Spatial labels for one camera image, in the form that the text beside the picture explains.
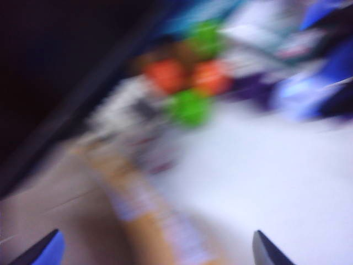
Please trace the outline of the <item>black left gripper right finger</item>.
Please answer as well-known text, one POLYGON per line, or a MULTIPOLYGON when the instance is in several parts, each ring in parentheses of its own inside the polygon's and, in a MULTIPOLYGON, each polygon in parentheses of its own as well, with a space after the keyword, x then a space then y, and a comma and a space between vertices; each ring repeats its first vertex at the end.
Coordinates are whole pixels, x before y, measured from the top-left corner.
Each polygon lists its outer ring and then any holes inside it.
POLYGON ((256 265, 295 265, 261 230, 253 234, 252 249, 256 265))

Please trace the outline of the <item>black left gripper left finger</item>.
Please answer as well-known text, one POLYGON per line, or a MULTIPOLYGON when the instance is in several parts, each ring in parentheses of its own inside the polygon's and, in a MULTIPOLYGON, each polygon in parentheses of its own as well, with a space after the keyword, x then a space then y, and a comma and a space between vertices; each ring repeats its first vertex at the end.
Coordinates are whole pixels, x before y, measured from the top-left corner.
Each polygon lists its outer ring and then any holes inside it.
POLYGON ((11 264, 59 265, 62 263, 64 251, 64 236, 59 229, 54 229, 11 261, 11 264))

